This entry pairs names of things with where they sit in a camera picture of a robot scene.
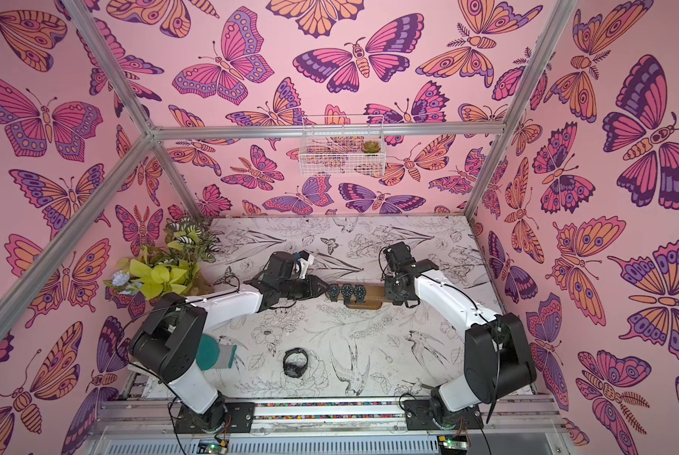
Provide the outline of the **green potted plant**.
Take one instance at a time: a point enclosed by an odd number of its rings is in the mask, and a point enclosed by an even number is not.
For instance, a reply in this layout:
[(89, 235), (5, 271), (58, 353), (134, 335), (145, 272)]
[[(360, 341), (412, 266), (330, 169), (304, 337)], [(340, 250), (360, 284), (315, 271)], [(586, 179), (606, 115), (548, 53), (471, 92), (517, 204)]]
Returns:
[(119, 261), (104, 281), (105, 297), (136, 320), (150, 304), (174, 293), (199, 296), (212, 292), (202, 266), (215, 261), (220, 240), (206, 220), (184, 216), (165, 227), (165, 246), (141, 246), (138, 255)]

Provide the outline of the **small succulent plant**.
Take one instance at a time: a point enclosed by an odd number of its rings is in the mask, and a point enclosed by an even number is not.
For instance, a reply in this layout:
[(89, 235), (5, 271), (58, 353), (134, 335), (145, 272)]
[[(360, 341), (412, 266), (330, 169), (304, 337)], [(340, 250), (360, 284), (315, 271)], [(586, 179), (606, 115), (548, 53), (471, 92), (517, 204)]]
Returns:
[(364, 141), (362, 144), (361, 151), (366, 155), (379, 154), (382, 151), (381, 142), (377, 140)]

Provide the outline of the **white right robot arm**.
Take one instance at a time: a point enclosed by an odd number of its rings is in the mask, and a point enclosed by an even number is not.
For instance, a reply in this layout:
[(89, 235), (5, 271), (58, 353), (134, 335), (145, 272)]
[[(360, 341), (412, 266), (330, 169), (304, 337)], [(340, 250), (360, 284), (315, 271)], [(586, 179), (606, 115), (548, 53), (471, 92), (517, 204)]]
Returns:
[(464, 372), (430, 392), (430, 412), (441, 428), (455, 427), (480, 404), (494, 411), (499, 399), (536, 382), (530, 343), (523, 323), (500, 314), (455, 286), (438, 265), (416, 260), (411, 248), (396, 243), (378, 254), (386, 299), (392, 303), (426, 303), (464, 339)]

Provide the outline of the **black watch with dial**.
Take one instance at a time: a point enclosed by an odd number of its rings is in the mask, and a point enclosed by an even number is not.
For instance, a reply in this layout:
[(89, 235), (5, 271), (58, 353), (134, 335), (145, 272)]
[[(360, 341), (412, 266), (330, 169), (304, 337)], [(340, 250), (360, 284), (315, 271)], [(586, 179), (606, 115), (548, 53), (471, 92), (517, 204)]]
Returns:
[(356, 304), (366, 303), (367, 289), (362, 284), (357, 284), (354, 287), (354, 302)]

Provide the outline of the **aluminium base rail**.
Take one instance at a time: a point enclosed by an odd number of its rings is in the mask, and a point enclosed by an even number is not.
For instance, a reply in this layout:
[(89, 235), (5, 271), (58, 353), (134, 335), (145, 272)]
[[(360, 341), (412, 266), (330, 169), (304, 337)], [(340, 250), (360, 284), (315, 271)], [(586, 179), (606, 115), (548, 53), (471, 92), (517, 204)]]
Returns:
[(234, 399), (223, 430), (162, 401), (107, 404), (83, 454), (574, 454), (555, 404), (537, 395), (474, 408), (442, 428), (424, 397)]

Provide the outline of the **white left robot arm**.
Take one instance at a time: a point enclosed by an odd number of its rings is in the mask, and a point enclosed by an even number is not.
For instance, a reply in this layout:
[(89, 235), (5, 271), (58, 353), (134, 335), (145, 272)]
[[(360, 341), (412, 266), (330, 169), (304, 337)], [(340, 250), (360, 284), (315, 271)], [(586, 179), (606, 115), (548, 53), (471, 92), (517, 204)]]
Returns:
[(329, 284), (308, 272), (313, 261), (305, 251), (274, 252), (260, 272), (233, 292), (193, 298), (166, 294), (136, 331), (128, 358), (168, 388), (197, 430), (223, 430), (225, 397), (196, 360), (203, 335), (230, 320), (275, 309), (281, 300), (307, 301), (324, 295)]

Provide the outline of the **wooden watch stand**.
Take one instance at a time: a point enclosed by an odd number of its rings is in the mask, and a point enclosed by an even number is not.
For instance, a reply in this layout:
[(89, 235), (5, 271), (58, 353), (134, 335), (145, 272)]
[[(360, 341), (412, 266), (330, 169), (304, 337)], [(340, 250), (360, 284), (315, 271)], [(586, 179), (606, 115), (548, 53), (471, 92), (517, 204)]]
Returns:
[(386, 298), (384, 286), (380, 286), (379, 284), (362, 284), (362, 285), (365, 286), (367, 289), (366, 303), (356, 304), (354, 302), (353, 297), (352, 302), (349, 305), (345, 305), (343, 303), (341, 294), (339, 296), (339, 300), (336, 301), (336, 303), (341, 303), (348, 309), (368, 310), (368, 311), (377, 311), (383, 306), (384, 303), (390, 303), (390, 300)]

